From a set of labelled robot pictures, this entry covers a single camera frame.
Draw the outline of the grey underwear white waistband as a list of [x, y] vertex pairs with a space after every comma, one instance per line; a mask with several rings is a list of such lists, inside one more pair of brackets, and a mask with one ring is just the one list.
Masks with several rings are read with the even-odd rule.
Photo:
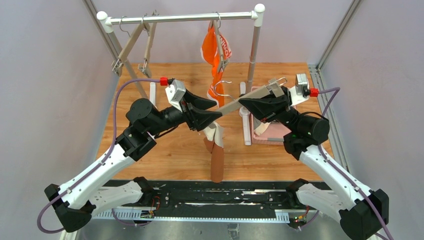
[[253, 132], [255, 135], [260, 136], [262, 135], [270, 126], [270, 122], [260, 122], [260, 121], [253, 121]]

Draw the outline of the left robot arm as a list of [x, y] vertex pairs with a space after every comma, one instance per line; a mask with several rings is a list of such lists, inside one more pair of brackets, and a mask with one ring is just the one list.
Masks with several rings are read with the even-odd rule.
[[153, 103], [135, 100], [126, 118], [129, 125], [107, 151], [85, 170], [69, 181], [50, 184], [44, 190], [55, 214], [68, 233], [83, 228], [93, 216], [124, 204], [150, 199], [152, 188], [144, 177], [112, 189], [101, 187], [121, 170], [143, 158], [155, 145], [157, 138], [181, 124], [193, 131], [202, 131], [222, 114], [213, 111], [215, 102], [192, 94], [188, 90], [170, 90], [169, 107], [158, 110]]

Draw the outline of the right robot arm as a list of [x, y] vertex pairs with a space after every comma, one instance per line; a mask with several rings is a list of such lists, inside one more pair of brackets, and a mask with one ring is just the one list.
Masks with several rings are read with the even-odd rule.
[[292, 106], [294, 98], [293, 93], [286, 93], [261, 98], [244, 95], [238, 99], [261, 122], [277, 121], [287, 127], [286, 152], [312, 169], [332, 190], [328, 193], [298, 179], [288, 188], [293, 204], [312, 207], [331, 217], [352, 240], [366, 240], [373, 235], [391, 240], [388, 195], [361, 183], [325, 151], [322, 144], [328, 139], [329, 120], [324, 113], [298, 112]]

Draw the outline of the brown underwear white waistband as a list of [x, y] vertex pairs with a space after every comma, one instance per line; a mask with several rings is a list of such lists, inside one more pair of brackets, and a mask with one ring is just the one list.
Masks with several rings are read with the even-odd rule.
[[205, 147], [211, 154], [210, 180], [214, 183], [220, 183], [224, 178], [224, 128], [214, 121], [203, 132]]

